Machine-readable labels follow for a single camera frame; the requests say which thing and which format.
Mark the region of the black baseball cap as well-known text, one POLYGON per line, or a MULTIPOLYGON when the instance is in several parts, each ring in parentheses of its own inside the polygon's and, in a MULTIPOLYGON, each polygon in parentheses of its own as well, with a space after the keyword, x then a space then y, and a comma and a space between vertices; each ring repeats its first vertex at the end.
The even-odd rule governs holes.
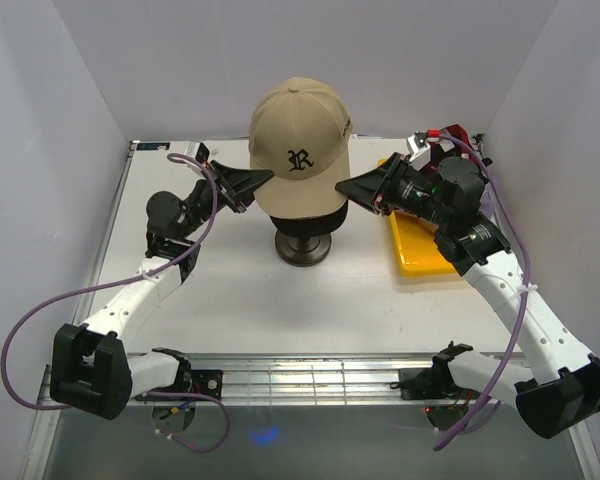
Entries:
POLYGON ((270 216, 270 220, 276 229, 286 236, 310 238, 335 232, 345 222, 347 213, 348 204, 344 203, 341 208, 328 215, 299 219, 283 219, 270 216))

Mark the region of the beige baseball cap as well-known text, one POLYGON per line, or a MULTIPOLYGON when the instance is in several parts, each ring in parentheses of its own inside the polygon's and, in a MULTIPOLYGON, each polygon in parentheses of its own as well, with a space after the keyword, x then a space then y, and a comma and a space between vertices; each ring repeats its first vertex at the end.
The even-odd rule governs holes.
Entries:
POLYGON ((345 203, 337 183, 350 178, 352 120, 336 90, 305 77, 274 87, 255 108, 249 127, 252 169, 273 177, 255 193, 269 216, 330 215, 345 203))

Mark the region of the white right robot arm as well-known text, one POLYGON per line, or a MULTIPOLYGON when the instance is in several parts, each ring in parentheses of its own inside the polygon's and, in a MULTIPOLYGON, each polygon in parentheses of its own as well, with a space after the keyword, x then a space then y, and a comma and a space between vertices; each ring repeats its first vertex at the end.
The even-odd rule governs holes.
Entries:
POLYGON ((489 304, 527 364, 489 358, 452 344, 404 388, 454 397, 478 393, 469 413, 494 399, 516 408, 538 436, 550 439, 600 412, 600 357, 575 338, 531 285, 511 245, 480 210, 487 179, 473 161, 447 157, 432 178, 394 153, 377 168, 336 185, 374 213, 406 213, 435 228, 438 251, 489 304))

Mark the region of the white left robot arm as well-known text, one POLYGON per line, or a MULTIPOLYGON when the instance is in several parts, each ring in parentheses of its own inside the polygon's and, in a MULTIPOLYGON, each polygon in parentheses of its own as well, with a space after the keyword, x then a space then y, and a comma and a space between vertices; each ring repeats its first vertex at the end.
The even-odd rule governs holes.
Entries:
POLYGON ((78 325, 63 325, 52 350, 52 400, 105 419, 114 419, 140 395, 181 399, 193 392, 188 356, 155 347, 129 356, 127 346, 158 307, 193 272, 201 243, 190 235, 208 235, 219 210, 243 213, 256 191, 274 176, 270 170, 237 169, 209 157, 206 146, 189 157, 171 153, 168 160, 201 174, 184 199, 169 191, 146 203, 145 256, 131 283, 78 325))

